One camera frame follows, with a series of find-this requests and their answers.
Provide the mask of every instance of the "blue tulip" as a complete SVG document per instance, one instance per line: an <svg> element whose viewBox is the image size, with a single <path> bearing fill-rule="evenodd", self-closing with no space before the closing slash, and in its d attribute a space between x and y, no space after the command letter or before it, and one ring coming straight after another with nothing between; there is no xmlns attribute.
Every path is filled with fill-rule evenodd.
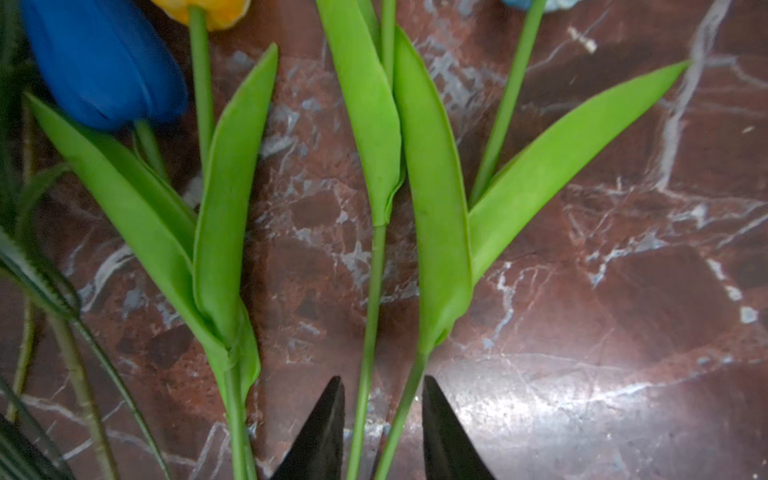
<svg viewBox="0 0 768 480"><path fill-rule="evenodd" d="M502 0L510 7L520 8L521 10L528 10L531 7L533 0ZM555 10L568 10L581 0L547 0L547 6L545 12L554 12Z"/></svg>
<svg viewBox="0 0 768 480"><path fill-rule="evenodd" d="M76 121L116 130L172 121L187 108L179 65L132 0L21 0L51 93Z"/></svg>

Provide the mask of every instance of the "marble surface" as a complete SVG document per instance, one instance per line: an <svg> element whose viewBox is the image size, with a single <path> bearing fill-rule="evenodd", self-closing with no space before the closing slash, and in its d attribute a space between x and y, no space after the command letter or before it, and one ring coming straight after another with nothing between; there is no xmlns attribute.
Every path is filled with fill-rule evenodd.
<svg viewBox="0 0 768 480"><path fill-rule="evenodd" d="M496 0L398 3L469 182L522 13ZM143 6L189 78L186 29ZM429 373L498 478L768 478L766 24L764 0L587 0L545 17L506 158L593 94L686 57L693 64L523 230L434 353ZM312 0L256 0L236 28L212 37L217 109L272 41L280 69L242 289L263 358L248 401L261 478L337 374L349 394L349 441L372 233ZM161 147L175 187L194 203L191 112ZM45 151L45 161L55 156ZM417 334L407 186L392 216L361 478L382 447ZM46 201L40 230L177 478L230 478L223 406L203 350L76 179ZM21 300L9 283L0 295L8 378ZM159 478L118 394L86 362L124 478ZM80 478L99 478L48 331L25 401ZM420 407L417 399L390 478L424 478Z"/></svg>

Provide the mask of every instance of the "tulip flower head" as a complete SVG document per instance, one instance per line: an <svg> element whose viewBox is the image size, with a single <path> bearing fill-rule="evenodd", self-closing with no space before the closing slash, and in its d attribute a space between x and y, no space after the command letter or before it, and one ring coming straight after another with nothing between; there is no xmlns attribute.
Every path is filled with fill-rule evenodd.
<svg viewBox="0 0 768 480"><path fill-rule="evenodd" d="M205 10L208 30L226 30L248 11L250 0L152 0L177 22L189 25L190 7Z"/></svg>
<svg viewBox="0 0 768 480"><path fill-rule="evenodd" d="M42 77L76 121L116 130L187 108L178 64L132 0L21 0L21 9Z"/></svg>
<svg viewBox="0 0 768 480"><path fill-rule="evenodd" d="M502 0L506 5L510 7L520 8L521 10L528 10L531 7L533 0ZM554 12L556 10L568 10L572 8L581 0L547 0L547 6L545 12Z"/></svg>

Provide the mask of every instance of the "dark green leaf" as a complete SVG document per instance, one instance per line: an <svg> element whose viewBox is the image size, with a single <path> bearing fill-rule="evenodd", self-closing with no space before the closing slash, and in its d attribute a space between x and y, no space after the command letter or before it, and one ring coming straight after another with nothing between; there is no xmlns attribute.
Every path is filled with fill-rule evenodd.
<svg viewBox="0 0 768 480"><path fill-rule="evenodd" d="M45 462L51 463L51 465L49 466L56 472L59 472L61 475L63 475L63 478L74 480L74 475L72 474L72 471L69 469L69 465L67 465L67 462L65 462L64 459L61 457L61 452L58 451L58 448L56 447L55 443L53 443L53 440L51 440L51 437L48 436L48 433L46 433L45 430L42 428L42 426L40 426L38 421L35 420L35 417L33 417L29 413L29 411L27 410L27 407L22 403L20 398L16 396L11 386L1 376L0 376L0 392L3 393L3 395L8 400L8 402L13 404L19 416L21 416L22 421L30 429L32 429L35 435L39 437L39 441L45 446L45 449L48 450L48 454L53 459L52 461L48 461L48 459L45 458Z"/></svg>
<svg viewBox="0 0 768 480"><path fill-rule="evenodd" d="M76 312L27 253L0 228L0 266L12 280L22 286L35 302L48 312L69 318Z"/></svg>
<svg viewBox="0 0 768 480"><path fill-rule="evenodd" d="M16 241L26 250L34 247L35 242L35 211L43 195L53 187L58 178L71 171L66 163L60 163L38 172L24 187L18 199L18 218L16 220Z"/></svg>
<svg viewBox="0 0 768 480"><path fill-rule="evenodd" d="M9 71L22 43L18 0L0 2L0 71Z"/></svg>
<svg viewBox="0 0 768 480"><path fill-rule="evenodd" d="M56 468L3 416L0 416L0 457L18 480L74 480L74 477Z"/></svg>
<svg viewBox="0 0 768 480"><path fill-rule="evenodd" d="M16 222L16 196L18 175L13 168L8 125L4 111L0 111L0 227L12 232Z"/></svg>

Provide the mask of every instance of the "marble floor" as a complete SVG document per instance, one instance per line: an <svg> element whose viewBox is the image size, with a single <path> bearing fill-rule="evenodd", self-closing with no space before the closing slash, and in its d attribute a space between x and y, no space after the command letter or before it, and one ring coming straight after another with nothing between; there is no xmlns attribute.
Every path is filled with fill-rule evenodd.
<svg viewBox="0 0 768 480"><path fill-rule="evenodd" d="M400 0L471 181L523 14L498 0ZM191 78L187 31L143 2ZM434 353L440 382L499 480L768 478L768 2L585 0L545 17L505 158L580 102L691 58L672 90L522 231ZM280 46L248 222L242 294L263 359L248 401L261 478L334 375L351 436L372 230L362 171L312 0L254 0L215 34L217 109ZM174 186L199 201L194 114L161 135ZM54 162L47 151L45 161ZM395 198L361 478L393 417L418 322L407 186ZM41 212L50 256L148 417L176 478L226 479L228 434L200 345L73 177ZM0 369L21 297L0 283ZM86 355L123 478L160 478ZM100 478L48 331L25 397L80 478ZM424 479L421 405L390 478Z"/></svg>

